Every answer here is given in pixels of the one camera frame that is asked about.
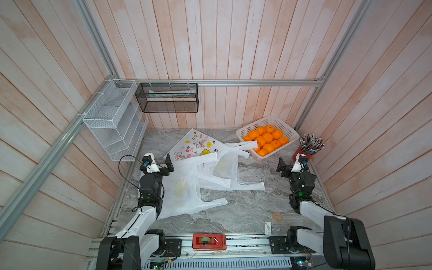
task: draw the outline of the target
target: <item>gray marble surface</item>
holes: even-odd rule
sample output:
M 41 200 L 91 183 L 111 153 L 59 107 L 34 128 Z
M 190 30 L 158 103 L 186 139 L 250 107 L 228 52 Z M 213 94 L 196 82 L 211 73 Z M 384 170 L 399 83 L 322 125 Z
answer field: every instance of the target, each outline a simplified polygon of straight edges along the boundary
M 236 143 L 240 140 L 235 129 L 201 130 L 223 143 Z M 189 130 L 149 130 L 143 139 L 143 147 L 138 155 L 141 159 L 144 153 L 152 152 L 156 161 L 162 161 L 163 156 L 184 136 Z M 272 222 L 272 233 L 286 233 L 291 225 L 307 226 L 314 230 L 319 228 L 309 219 L 297 214 L 289 205 L 289 182 L 276 172 L 278 158 L 281 156 L 285 162 L 292 163 L 292 155 L 297 150 L 298 142 L 292 143 L 278 153 L 264 159 L 255 161 L 252 157 L 238 158 L 239 175 L 241 180 L 249 182 L 264 181 L 264 191 L 214 191 L 201 188 L 201 199 L 210 201 L 226 198 L 227 205 L 210 208 L 196 214 L 173 216 L 156 220 L 151 229 L 163 229 L 165 233 L 264 233 L 264 222 Z M 140 171 L 136 165 L 133 172 L 133 181 L 138 185 Z M 329 208 L 322 187 L 315 182 L 313 198 L 323 207 Z M 116 231 L 119 231 L 134 216 L 132 209 L 137 205 L 138 194 L 135 188 L 128 186 L 126 196 L 118 216 Z M 282 215 L 281 222 L 274 222 L 273 213 Z

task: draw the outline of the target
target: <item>red pencil cup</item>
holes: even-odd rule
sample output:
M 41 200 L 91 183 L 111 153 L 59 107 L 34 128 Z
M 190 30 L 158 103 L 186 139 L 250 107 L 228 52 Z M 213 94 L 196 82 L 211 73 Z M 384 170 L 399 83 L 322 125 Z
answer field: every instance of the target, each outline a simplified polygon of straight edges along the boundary
M 311 159 L 315 154 L 312 154 L 312 155 L 308 155 L 308 154 L 305 154 L 305 152 L 303 152 L 301 149 L 300 149 L 300 147 L 297 149 L 297 151 L 295 152 L 295 154 L 292 156 L 292 159 L 293 159 L 293 161 L 295 162 L 295 157 L 297 156 L 297 154 L 303 154 L 303 155 L 305 155 L 308 159 Z

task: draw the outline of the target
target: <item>white wire shelf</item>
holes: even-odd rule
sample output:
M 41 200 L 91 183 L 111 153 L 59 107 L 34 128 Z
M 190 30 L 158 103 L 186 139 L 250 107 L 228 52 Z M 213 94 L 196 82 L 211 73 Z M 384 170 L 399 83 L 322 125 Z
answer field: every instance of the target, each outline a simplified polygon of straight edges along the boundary
M 89 128 L 117 128 L 137 84 L 133 80 L 112 80 L 84 116 Z
M 84 117 L 84 123 L 105 149 L 111 160 L 136 155 L 149 122 L 142 121 L 139 104 L 129 104 L 137 85 L 132 80 L 113 80 L 102 91 Z M 125 157 L 122 161 L 133 161 Z

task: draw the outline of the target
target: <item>white plastic bag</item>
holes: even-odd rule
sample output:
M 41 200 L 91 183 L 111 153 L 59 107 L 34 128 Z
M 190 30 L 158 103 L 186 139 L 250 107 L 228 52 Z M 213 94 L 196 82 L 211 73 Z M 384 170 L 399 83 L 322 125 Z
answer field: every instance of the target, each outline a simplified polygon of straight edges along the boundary
M 225 143 L 237 150 L 249 150 L 257 148 L 257 142 L 241 142 L 241 143 Z M 263 191 L 264 182 L 243 182 L 238 176 L 238 155 L 236 152 L 225 153 L 213 169 L 213 175 L 220 178 L 230 178 L 229 188 L 222 186 L 214 181 L 208 181 L 208 178 L 198 173 L 200 177 L 200 186 L 206 189 L 221 190 L 221 191 L 235 191 L 235 190 L 254 190 Z
M 238 177 L 238 155 L 245 158 L 249 153 L 244 150 L 257 148 L 257 141 L 228 143 L 220 141 L 191 129 L 173 148 L 171 160 L 188 159 L 194 156 L 217 153 L 217 161 L 198 166 L 198 177 L 202 188 L 232 190 L 264 190 L 263 183 L 243 183 Z
M 193 214 L 228 204 L 225 198 L 204 202 L 200 199 L 197 165 L 217 161 L 216 153 L 173 161 L 174 172 L 163 178 L 165 196 L 158 219 Z

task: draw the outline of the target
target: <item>wall-mounted organizer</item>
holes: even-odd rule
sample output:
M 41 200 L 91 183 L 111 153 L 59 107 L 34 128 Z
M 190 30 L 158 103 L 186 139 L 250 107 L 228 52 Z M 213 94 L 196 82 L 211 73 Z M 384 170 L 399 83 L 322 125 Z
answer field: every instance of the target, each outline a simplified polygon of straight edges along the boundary
M 149 122 L 141 121 L 138 103 L 130 104 L 136 89 L 133 80 L 112 80 L 84 116 L 84 123 L 113 161 L 137 154 Z M 134 158 L 127 156 L 122 161 Z
M 140 83 L 135 96 L 143 112 L 198 112 L 196 83 Z

